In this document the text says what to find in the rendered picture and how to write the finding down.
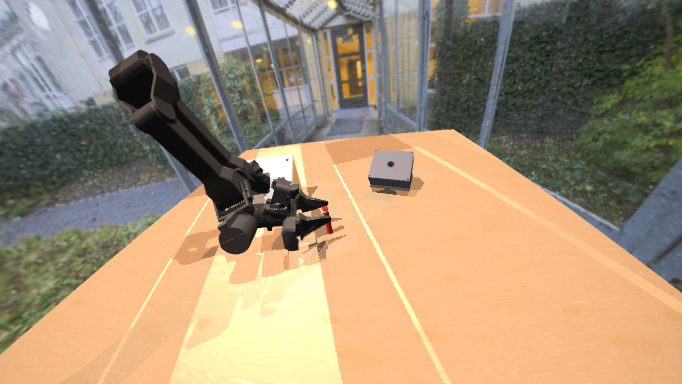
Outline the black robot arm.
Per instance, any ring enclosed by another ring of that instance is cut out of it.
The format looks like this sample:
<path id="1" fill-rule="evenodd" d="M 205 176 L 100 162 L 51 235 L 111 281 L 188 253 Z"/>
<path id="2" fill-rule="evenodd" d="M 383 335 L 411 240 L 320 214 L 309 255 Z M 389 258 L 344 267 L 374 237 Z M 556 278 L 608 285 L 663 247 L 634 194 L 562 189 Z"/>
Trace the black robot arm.
<path id="1" fill-rule="evenodd" d="M 108 71 L 116 102 L 129 110 L 133 124 L 152 136 L 205 186 L 221 231 L 218 242 L 229 254 L 244 254 L 262 228 L 253 195 L 270 192 L 270 173 L 255 161 L 230 154 L 180 99 L 178 83 L 154 53 L 139 50 Z M 268 174 L 267 174 L 268 173 Z M 291 189 L 274 178 L 269 213 L 287 215 Z M 227 210 L 226 210 L 227 209 Z"/>

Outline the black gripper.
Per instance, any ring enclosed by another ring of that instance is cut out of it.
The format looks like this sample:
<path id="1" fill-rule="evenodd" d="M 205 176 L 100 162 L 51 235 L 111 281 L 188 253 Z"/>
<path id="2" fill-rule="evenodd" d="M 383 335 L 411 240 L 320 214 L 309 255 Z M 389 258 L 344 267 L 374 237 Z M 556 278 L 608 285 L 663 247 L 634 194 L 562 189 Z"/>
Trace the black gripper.
<path id="1" fill-rule="evenodd" d="M 263 210 L 270 203 L 262 203 L 259 209 L 259 219 L 262 228 L 272 231 L 272 227 L 282 227 L 284 248 L 288 251 L 299 251 L 300 241 L 306 236 L 331 221 L 331 216 L 305 216 L 302 213 L 322 208 L 328 201 L 305 195 L 298 184 L 291 184 L 291 189 L 285 207 L 287 215 L 269 213 Z M 298 217 L 296 217 L 297 210 Z M 298 237 L 300 237 L 300 240 Z"/>

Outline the red peg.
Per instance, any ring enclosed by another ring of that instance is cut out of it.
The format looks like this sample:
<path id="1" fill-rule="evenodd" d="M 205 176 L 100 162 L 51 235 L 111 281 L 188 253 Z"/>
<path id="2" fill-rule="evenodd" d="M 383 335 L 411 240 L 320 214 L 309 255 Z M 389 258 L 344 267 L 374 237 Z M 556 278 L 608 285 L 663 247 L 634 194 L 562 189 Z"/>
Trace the red peg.
<path id="1" fill-rule="evenodd" d="M 327 207 L 327 206 L 322 207 L 322 212 L 323 212 L 323 215 L 324 215 L 324 216 L 330 216 L 330 215 L 329 215 L 329 210 L 328 210 L 328 207 Z M 326 224 L 326 228 L 327 228 L 328 234 L 331 235 L 331 234 L 333 233 L 331 221 L 330 221 L 329 223 Z"/>

